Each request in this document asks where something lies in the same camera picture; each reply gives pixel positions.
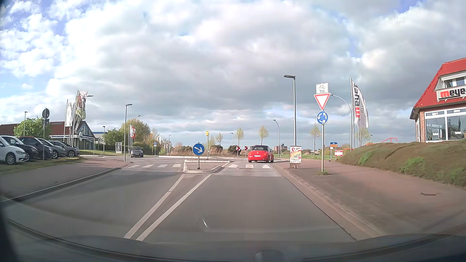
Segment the parked car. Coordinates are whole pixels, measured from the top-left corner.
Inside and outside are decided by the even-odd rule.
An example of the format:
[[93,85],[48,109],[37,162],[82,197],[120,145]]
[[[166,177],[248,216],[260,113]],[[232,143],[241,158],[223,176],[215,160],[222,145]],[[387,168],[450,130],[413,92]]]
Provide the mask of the parked car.
[[52,145],[60,146],[66,150],[66,155],[70,158],[77,157],[80,155],[79,148],[67,145],[66,143],[58,140],[47,140]]
[[47,140],[44,140],[42,138],[37,138],[42,144],[48,145],[50,148],[52,148],[52,158],[57,159],[57,158],[63,158],[66,157],[66,150],[61,147],[61,146],[56,146],[48,142]]
[[265,161],[265,162],[274,162],[274,154],[270,147],[266,145],[255,145],[251,148],[247,156],[247,161],[251,163],[252,161]]
[[10,145],[17,146],[24,150],[24,152],[26,152],[26,161],[29,161],[37,157],[37,149],[35,147],[24,144],[23,142],[21,142],[21,140],[14,136],[2,135],[1,137],[5,139]]
[[25,145],[31,145],[37,149],[37,157],[42,158],[42,151],[44,158],[43,160],[49,159],[52,157],[52,148],[48,145],[42,144],[41,141],[39,141],[35,137],[18,137],[18,139],[23,142]]
[[131,157],[144,157],[143,149],[140,146],[135,146],[131,149]]
[[17,146],[10,145],[10,143],[0,137],[0,161],[5,161],[7,165],[24,162],[26,161],[26,152]]

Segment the red car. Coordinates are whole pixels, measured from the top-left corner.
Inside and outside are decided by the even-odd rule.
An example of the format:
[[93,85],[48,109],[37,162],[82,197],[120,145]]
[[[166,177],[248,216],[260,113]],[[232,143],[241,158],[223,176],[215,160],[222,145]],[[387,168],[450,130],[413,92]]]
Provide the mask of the red car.
[[251,148],[247,156],[247,161],[251,163],[252,161],[265,161],[265,162],[274,162],[274,153],[270,150],[270,147],[266,145],[255,145]]

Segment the blue sign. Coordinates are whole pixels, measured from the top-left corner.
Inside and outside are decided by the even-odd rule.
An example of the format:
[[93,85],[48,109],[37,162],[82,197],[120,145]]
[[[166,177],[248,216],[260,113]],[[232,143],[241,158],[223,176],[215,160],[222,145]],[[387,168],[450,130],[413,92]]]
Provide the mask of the blue sign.
[[320,111],[317,113],[317,116],[315,117],[317,119],[317,122],[319,124],[326,124],[329,120],[329,114],[325,111]]
[[200,156],[200,155],[204,154],[204,146],[202,144],[197,143],[192,147],[192,152],[196,156]]

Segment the white car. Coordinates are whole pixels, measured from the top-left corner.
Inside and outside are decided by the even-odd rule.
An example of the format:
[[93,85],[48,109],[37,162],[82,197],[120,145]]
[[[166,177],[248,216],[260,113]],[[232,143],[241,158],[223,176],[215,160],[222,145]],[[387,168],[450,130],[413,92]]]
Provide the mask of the white car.
[[17,146],[10,145],[0,137],[0,161],[5,161],[7,165],[24,162],[26,161],[26,152]]

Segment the road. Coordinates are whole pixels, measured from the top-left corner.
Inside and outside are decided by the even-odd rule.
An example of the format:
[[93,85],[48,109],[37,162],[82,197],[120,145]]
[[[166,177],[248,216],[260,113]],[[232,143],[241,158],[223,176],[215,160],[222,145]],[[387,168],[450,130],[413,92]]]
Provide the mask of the road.
[[214,173],[183,173],[183,159],[131,161],[99,178],[10,205],[5,214],[55,237],[354,241],[274,164],[235,160]]

